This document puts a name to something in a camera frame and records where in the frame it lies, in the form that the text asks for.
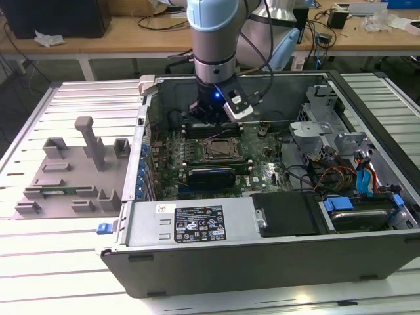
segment wooden table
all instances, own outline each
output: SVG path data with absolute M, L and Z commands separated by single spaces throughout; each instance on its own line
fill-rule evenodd
M 322 8 L 311 9 L 309 11 L 310 19 L 313 19 L 316 13 L 327 10 L 334 2 L 339 1 L 320 0 L 319 2 Z M 402 18 L 420 18 L 420 9 L 389 11 Z M 327 18 L 328 16 L 323 16 L 319 19 L 319 22 L 327 24 Z M 342 30 L 335 30 L 337 42 L 328 50 L 328 56 L 410 56 L 420 54 L 420 37 L 396 28 L 393 28 L 391 31 L 368 33 L 361 26 L 362 19 L 352 17 L 346 21 Z M 316 24 L 315 27 L 318 33 L 329 33 L 332 35 L 330 30 L 320 24 Z M 302 70 L 311 46 L 310 30 L 305 30 L 302 43 L 297 45 L 294 54 L 292 70 Z
M 137 20 L 132 17 L 112 17 L 111 25 L 102 38 L 65 38 L 63 45 L 46 48 L 33 39 L 10 38 L 28 58 L 32 60 L 78 60 L 86 81 L 94 81 L 96 75 L 91 67 L 93 59 L 124 59 L 131 58 L 166 58 L 172 54 L 181 53 L 191 48 L 190 30 L 157 32 L 144 30 L 137 26 Z M 154 28 L 167 27 L 185 21 L 184 18 L 153 18 L 149 25 Z M 0 53 L 7 60 L 22 60 L 21 54 L 7 39 L 3 30 L 5 21 L 0 22 Z M 133 62 L 135 72 L 137 63 Z
M 320 0 L 322 8 L 311 9 L 310 18 L 313 18 L 317 12 L 330 8 L 333 2 L 332 0 Z M 392 10 L 392 13 L 406 18 L 419 18 L 420 16 L 420 10 Z M 327 17 L 323 17 L 320 22 L 326 23 L 326 20 Z M 182 21 L 182 18 L 165 16 L 151 19 L 149 26 L 161 28 Z M 391 32 L 367 33 L 360 25 L 361 21 L 361 18 L 351 18 L 347 20 L 343 30 L 336 30 L 337 42 L 328 51 L 329 56 L 409 56 L 420 54 L 420 37 L 397 29 L 393 29 Z M 3 23 L 4 21 L 0 22 L 0 52 L 8 60 L 23 59 L 7 40 L 3 31 Z M 316 26 L 316 31 L 330 32 L 321 25 Z M 137 26 L 137 18 L 131 17 L 113 17 L 111 26 L 103 38 L 65 38 L 66 44 L 51 48 L 42 47 L 33 39 L 17 40 L 13 34 L 11 38 L 17 47 L 32 60 L 78 60 L 87 81 L 95 80 L 95 73 L 91 67 L 93 59 L 166 58 L 192 46 L 189 30 L 172 32 L 144 30 Z M 311 46 L 310 32 L 306 30 L 303 42 L 297 45 L 293 54 L 295 58 L 292 70 L 302 69 Z M 137 72 L 137 63 L 133 62 L 133 66 Z

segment black plastic cover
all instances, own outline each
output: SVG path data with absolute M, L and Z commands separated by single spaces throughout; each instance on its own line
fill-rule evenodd
M 272 192 L 252 195 L 254 207 L 263 211 L 267 223 L 260 229 L 264 238 L 318 235 L 319 208 L 313 207 L 302 192 Z

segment red wire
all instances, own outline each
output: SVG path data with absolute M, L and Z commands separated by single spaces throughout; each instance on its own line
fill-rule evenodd
M 320 182 L 321 182 L 321 180 L 322 180 L 325 176 L 327 176 L 328 171 L 329 171 L 329 170 L 331 170 L 331 169 L 346 169 L 347 171 L 350 171 L 352 174 L 357 175 L 357 174 L 356 174 L 356 172 L 355 172 L 354 170 L 352 170 L 350 167 L 347 167 L 347 166 L 331 166 L 331 167 L 328 167 L 328 168 L 325 170 L 325 172 L 321 175 Z

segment white paper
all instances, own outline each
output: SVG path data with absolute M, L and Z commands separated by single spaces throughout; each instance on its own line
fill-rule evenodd
M 406 28 L 406 26 L 413 21 L 414 20 L 410 20 L 409 18 L 396 17 L 388 25 L 392 28 L 399 28 L 400 30 L 404 30 Z
M 50 35 L 44 35 L 41 34 L 39 32 L 37 32 L 37 30 L 35 30 L 35 34 L 36 36 L 34 37 L 34 40 L 41 44 L 42 46 L 45 47 L 50 47 L 53 45 L 60 45 L 60 44 L 64 44 L 65 41 L 63 39 L 63 37 L 61 35 L 54 35 L 54 36 L 50 36 Z
M 156 213 L 174 213 L 176 207 L 174 203 L 156 205 Z

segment blue latch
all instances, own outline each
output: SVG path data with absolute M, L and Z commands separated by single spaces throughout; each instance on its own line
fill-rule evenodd
M 367 194 L 372 196 L 373 193 L 369 191 L 370 173 L 366 169 L 357 171 L 356 189 L 359 194 Z
M 96 229 L 96 234 L 105 235 L 112 234 L 112 223 L 101 223 Z
M 398 210 L 401 210 L 404 206 L 404 200 L 401 198 L 400 195 L 393 195 L 392 196 Z
M 324 201 L 327 212 L 353 210 L 354 206 L 349 197 L 332 197 Z

